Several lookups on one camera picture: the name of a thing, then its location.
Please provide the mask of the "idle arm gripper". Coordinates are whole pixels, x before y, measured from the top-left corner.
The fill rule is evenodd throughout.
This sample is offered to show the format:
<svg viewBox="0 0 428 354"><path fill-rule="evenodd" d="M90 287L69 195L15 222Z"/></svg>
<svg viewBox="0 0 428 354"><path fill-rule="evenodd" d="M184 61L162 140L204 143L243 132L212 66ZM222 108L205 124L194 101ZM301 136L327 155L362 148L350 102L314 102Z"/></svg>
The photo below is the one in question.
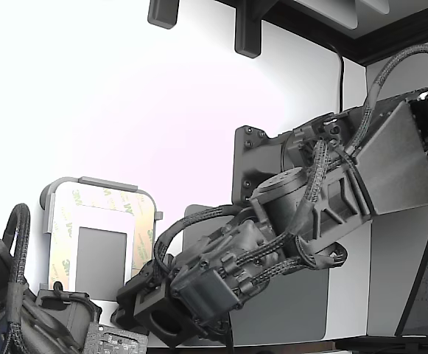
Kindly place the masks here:
<svg viewBox="0 0 428 354"><path fill-rule="evenodd" d="M119 289L116 295L119 308L111 314L111 323L124 330L138 327L133 318L135 300L134 290ZM59 285L53 290L39 290L35 303L67 329L76 351L83 350L90 323L98 323L102 315L101 307L87 293L64 291Z"/></svg>

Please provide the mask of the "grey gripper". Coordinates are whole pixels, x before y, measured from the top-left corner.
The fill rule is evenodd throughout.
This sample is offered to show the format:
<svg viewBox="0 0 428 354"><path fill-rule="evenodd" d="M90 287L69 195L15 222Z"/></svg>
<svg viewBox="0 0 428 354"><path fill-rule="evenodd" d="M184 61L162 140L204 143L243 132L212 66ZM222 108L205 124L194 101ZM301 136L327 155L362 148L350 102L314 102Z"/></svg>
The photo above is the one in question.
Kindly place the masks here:
<svg viewBox="0 0 428 354"><path fill-rule="evenodd" d="M284 269L284 239L265 215L230 215L179 255L168 254L179 233L217 218L189 215L175 222L134 278L134 319L169 347L192 337L231 344L231 311L242 309Z"/></svg>

